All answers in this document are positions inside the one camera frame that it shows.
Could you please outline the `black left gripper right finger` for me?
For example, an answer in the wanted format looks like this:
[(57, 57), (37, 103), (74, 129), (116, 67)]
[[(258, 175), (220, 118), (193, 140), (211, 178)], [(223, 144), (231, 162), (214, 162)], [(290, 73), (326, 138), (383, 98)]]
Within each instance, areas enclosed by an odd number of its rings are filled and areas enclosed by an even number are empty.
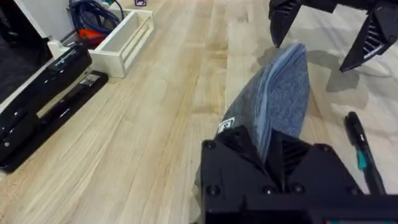
[(266, 171), (287, 194), (363, 194), (331, 146), (310, 144), (280, 131), (272, 131)]

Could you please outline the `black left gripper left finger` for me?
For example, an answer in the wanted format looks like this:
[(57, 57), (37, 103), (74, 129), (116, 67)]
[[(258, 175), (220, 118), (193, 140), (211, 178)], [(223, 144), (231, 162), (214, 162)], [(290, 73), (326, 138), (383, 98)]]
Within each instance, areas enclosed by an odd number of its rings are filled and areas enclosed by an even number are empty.
[(201, 187), (210, 197), (281, 193), (244, 126), (202, 141)]

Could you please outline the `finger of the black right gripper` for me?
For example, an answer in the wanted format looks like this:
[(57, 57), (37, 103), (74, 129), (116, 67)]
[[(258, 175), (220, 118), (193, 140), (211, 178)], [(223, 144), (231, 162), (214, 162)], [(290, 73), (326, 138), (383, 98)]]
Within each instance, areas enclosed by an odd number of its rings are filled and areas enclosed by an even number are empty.
[(382, 55), (397, 42), (396, 2), (364, 2), (361, 9), (366, 11), (366, 18), (341, 64), (342, 72)]
[(271, 0), (269, 3), (270, 32), (274, 47), (280, 47), (302, 4), (298, 0)]

